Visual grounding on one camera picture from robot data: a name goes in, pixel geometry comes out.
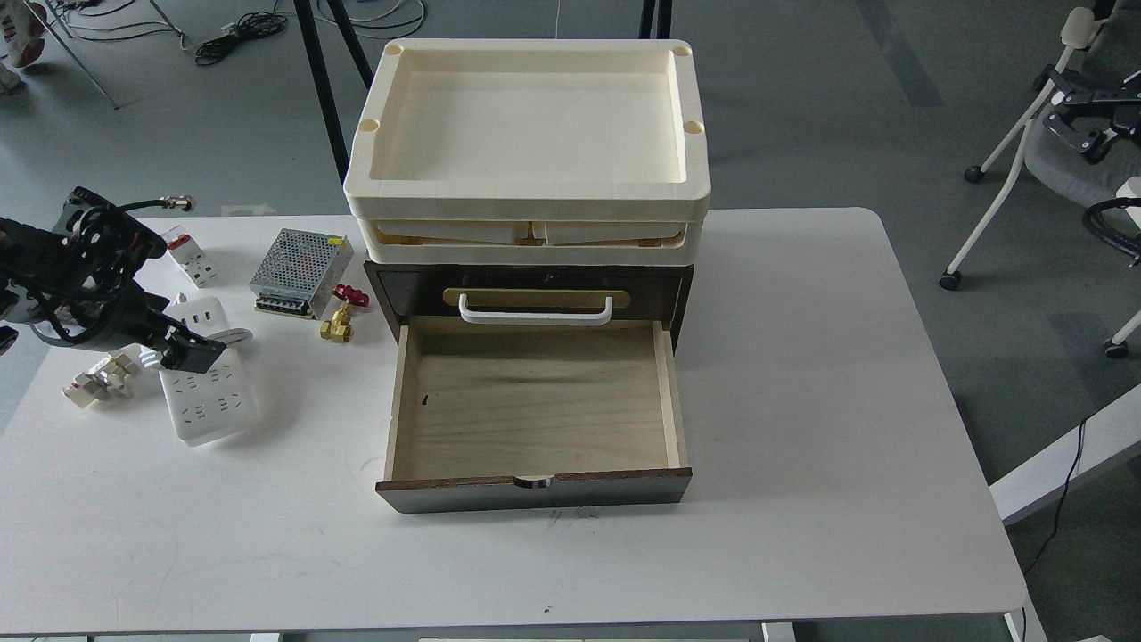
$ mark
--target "wire bundle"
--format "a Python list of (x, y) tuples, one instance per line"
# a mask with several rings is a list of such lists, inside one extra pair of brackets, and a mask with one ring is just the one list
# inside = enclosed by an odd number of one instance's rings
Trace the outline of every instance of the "wire bundle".
[[(60, 16), (59, 19), (64, 23), (64, 25), (74, 34), (75, 38), (79, 38), (80, 40), (87, 40), (90, 42), (121, 42), (123, 40), (135, 40), (136, 38), (151, 35), (152, 33), (173, 33), (179, 38), (179, 47), (183, 50), (186, 50), (186, 40), (187, 40), (186, 33), (184, 33), (180, 29), (176, 27), (173, 24), (169, 22), (141, 21), (137, 23), (121, 24), (116, 26), (89, 26), (89, 25), (75, 24), (72, 22), (72, 16), (81, 16), (84, 18), (99, 18), (104, 16), (110, 16), (112, 14), (116, 14), (130, 7), (131, 5), (135, 3), (135, 1), (136, 0), (127, 0), (122, 5), (119, 5), (118, 7), (113, 7), (111, 9), (106, 9), (103, 11), (91, 10), (95, 9), (95, 7), (97, 7), (98, 5), (100, 5), (102, 0), (78, 0), (78, 1), (55, 0), (52, 2), (52, 7), (55, 8), (55, 11), (59, 14)], [(124, 30), (137, 30), (137, 27), (146, 27), (146, 26), (152, 26), (156, 29), (151, 29), (149, 31), (143, 31), (143, 32), (128, 33), (127, 35), (111, 35)], [(105, 33), (108, 35), (84, 35), (82, 32)]]
[(288, 18), (274, 11), (253, 11), (238, 18), (226, 35), (207, 40), (194, 52), (194, 64), (200, 67), (220, 63), (242, 42), (261, 40), (285, 31)]

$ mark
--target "open drawer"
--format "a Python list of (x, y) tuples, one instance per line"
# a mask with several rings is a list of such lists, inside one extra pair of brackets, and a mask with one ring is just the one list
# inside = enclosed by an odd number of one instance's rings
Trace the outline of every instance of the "open drawer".
[(377, 483), (397, 511), (672, 503), (690, 477), (661, 320), (402, 326)]

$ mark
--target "power outlet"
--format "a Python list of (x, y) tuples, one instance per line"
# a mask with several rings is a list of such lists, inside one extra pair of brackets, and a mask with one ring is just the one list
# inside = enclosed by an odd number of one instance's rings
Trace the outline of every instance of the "power outlet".
[(205, 285), (218, 275), (210, 258), (207, 257), (199, 242), (194, 239), (181, 225), (176, 225), (162, 235), (167, 241), (167, 253), (178, 263), (183, 271), (199, 287)]
[[(176, 302), (164, 312), (179, 318), (191, 331), (210, 336), (228, 331), (221, 302), (215, 296)], [(242, 360), (227, 349), (202, 375), (160, 371), (170, 422), (186, 446), (201, 446), (249, 429), (258, 421), (258, 408), (245, 382)]]

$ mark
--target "power strip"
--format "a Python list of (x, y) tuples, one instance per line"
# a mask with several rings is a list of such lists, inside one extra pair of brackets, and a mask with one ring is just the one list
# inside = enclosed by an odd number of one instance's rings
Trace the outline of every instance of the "power strip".
[[(164, 314), (179, 318), (191, 331), (211, 336), (229, 331), (221, 302), (202, 296), (169, 306)], [(237, 350), (228, 348), (203, 375), (160, 371), (170, 422), (186, 446), (201, 446), (232, 436), (258, 421), (258, 408), (245, 383)]]

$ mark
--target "white handle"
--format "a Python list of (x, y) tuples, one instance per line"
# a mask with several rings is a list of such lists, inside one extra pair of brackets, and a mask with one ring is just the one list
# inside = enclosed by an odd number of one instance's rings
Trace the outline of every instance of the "white handle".
[(478, 311), (468, 307), (468, 294), (460, 294), (460, 317), (468, 324), (499, 326), (605, 326), (614, 312), (614, 296), (606, 296), (601, 311), (560, 314), (557, 311)]

